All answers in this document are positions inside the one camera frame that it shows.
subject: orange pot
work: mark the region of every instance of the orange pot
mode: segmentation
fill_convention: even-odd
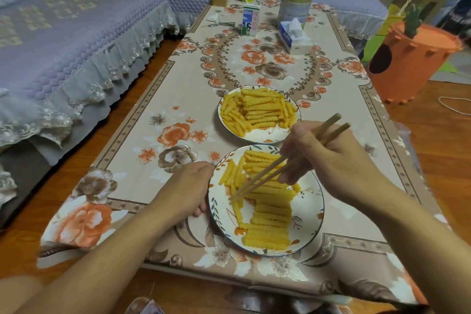
[[[457,36],[430,25],[421,25],[415,38],[409,39],[400,22],[391,26],[366,71],[384,102],[404,104],[460,50]]]

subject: floral tablecloth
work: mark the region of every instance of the floral tablecloth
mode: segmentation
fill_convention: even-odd
[[[336,112],[397,186],[443,218],[417,174],[362,64],[326,5],[313,4],[306,33],[309,55],[289,55],[277,37],[279,1],[264,0],[257,37],[240,36],[242,5],[208,6],[142,95],[88,173],[50,221],[38,266],[45,267],[99,245],[156,196],[183,164],[217,164],[244,143],[216,114],[220,98],[240,85],[284,91],[302,119],[325,120]],[[209,18],[236,27],[208,27]],[[378,228],[362,213],[322,188],[325,218],[302,251],[283,258],[255,257],[236,249],[208,216],[175,226],[149,253],[145,266],[203,276],[299,296],[347,295],[417,303],[415,284]],[[303,226],[293,219],[292,226]]]

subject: french fries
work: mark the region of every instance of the french fries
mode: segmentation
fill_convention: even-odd
[[[243,95],[241,102],[245,97],[249,97],[251,93]],[[229,105],[226,105],[224,111],[227,111]],[[294,114],[294,110],[286,106],[286,112],[290,116]],[[224,120],[229,118],[233,120],[233,127],[242,128],[242,120],[237,111],[232,108]],[[242,188],[247,181],[247,175],[256,176],[257,173],[263,171],[268,165],[279,158],[279,155],[270,154],[263,151],[246,150],[236,164],[232,159],[227,161],[227,167],[222,174],[220,185],[228,186],[230,194],[234,195],[238,189]],[[274,178],[266,182],[263,186],[254,189],[253,192],[245,194],[244,198],[254,199],[256,202],[254,213],[250,219],[250,223],[244,222],[241,209],[244,206],[244,198],[235,201],[232,204],[237,226],[247,230],[242,238],[242,243],[249,247],[258,247],[272,250],[285,250],[290,244],[288,226],[291,222],[291,200],[296,196],[301,188],[298,184],[292,186],[292,190],[288,185],[281,184]]]
[[[281,93],[267,88],[242,88],[240,92],[225,95],[221,105],[224,124],[239,137],[253,129],[277,124],[289,128],[296,122],[297,111]]]

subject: cactus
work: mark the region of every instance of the cactus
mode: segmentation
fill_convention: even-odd
[[[415,4],[409,6],[406,18],[404,19],[404,35],[413,39],[417,35],[417,29],[422,25],[423,20],[419,19],[421,9]]]

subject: forearm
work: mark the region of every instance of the forearm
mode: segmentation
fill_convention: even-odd
[[[104,314],[170,226],[165,211],[133,216],[63,276],[23,305],[17,314]]]
[[[462,314],[471,307],[471,248],[403,191],[367,205],[376,223],[435,313]]]

